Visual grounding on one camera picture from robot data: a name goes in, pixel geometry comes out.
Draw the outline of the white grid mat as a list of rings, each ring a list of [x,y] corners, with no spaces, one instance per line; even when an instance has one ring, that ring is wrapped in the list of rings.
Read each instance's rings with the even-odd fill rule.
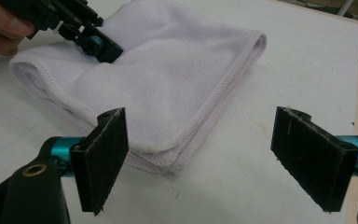
[[[352,134],[358,25],[273,0],[178,0],[215,21],[257,29],[267,48],[178,175],[121,169],[104,211],[82,213],[73,178],[62,187],[75,224],[345,224],[325,213],[270,151],[277,105]],[[0,183],[52,135],[82,135],[18,84],[0,56]]]

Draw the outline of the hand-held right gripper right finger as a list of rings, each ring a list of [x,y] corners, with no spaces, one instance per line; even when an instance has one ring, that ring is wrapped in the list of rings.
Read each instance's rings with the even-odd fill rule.
[[[332,135],[302,111],[276,109],[271,151],[325,212],[338,212],[358,176],[358,135]]]

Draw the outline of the white metal stand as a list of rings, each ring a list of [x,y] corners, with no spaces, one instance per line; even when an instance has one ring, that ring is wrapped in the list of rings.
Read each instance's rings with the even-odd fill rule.
[[[354,0],[345,0],[342,4],[342,6],[339,8],[337,15],[338,16],[344,16],[345,13],[348,11],[348,9],[350,8],[351,4],[353,3]]]

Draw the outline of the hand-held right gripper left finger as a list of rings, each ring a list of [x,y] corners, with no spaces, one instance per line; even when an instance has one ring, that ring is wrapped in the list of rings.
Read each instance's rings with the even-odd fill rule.
[[[76,180],[83,212],[103,211],[129,152],[124,107],[102,113],[97,126],[84,137],[57,137],[51,157],[60,158]]]

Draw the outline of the lilac patterned towel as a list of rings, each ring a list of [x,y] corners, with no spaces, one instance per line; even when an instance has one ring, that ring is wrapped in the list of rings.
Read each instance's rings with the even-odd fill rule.
[[[127,164],[180,173],[226,109],[266,35],[218,23],[171,0],[131,0],[102,31],[123,53],[100,63],[74,43],[29,49],[9,63],[19,83],[80,133],[126,110]]]

